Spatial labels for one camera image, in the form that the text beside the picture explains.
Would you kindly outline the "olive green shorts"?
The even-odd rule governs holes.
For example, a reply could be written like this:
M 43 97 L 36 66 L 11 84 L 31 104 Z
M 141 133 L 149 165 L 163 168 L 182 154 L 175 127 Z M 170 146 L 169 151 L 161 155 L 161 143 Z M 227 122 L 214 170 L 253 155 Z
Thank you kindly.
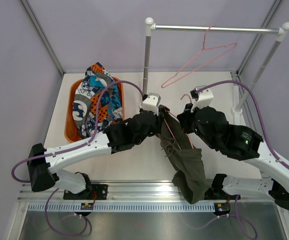
M 176 136 L 176 139 L 172 137 L 166 122 L 170 124 L 172 130 L 182 132 L 183 130 L 166 110 L 166 107 L 162 108 L 161 133 L 157 134 L 157 137 L 160 139 L 160 146 L 164 150 L 165 156 L 176 171 L 172 179 L 173 185 L 180 190 L 189 204 L 195 204 L 205 198 L 205 193 L 211 187 L 211 183 L 205 175 L 202 150 L 196 147 L 192 149 L 186 135 Z

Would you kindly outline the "colourful patterned shorts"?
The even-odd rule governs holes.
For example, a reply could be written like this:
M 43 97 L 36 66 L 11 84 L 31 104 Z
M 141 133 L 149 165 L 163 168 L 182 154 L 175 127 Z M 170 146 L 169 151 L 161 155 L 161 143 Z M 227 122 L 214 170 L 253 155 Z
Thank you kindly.
M 122 104 L 117 84 L 104 90 L 116 80 L 97 62 L 85 72 L 84 79 L 75 91 L 72 115 L 80 138 L 86 139 L 94 131 L 102 131 L 112 124 L 122 121 Z M 96 101 L 95 113 L 91 113 L 92 103 Z M 104 120 L 100 122 L 100 104 L 107 107 Z

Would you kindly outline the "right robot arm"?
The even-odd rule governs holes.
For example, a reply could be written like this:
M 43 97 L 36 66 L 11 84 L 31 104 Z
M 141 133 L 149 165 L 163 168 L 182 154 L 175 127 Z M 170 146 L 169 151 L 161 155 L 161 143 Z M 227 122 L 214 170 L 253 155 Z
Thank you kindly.
M 210 106 L 191 107 L 188 103 L 177 115 L 184 133 L 196 134 L 210 149 L 264 174 L 261 178 L 241 178 L 218 173 L 211 194 L 218 199 L 225 195 L 269 199 L 289 210 L 289 162 L 283 157 L 276 159 L 261 135 L 247 126 L 230 124 L 223 112 Z

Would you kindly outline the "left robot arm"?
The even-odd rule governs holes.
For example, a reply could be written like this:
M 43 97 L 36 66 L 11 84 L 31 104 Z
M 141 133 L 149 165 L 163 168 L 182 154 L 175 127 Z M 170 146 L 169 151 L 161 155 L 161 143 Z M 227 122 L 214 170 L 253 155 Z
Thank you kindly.
M 68 191 L 79 199 L 87 199 L 93 187 L 87 174 L 73 173 L 66 167 L 102 155 L 112 155 L 140 145 L 147 137 L 161 131 L 160 113 L 141 110 L 120 123 L 112 124 L 94 137 L 60 147 L 44 148 L 39 143 L 31 148 L 27 168 L 31 190 L 34 193 L 51 188 Z

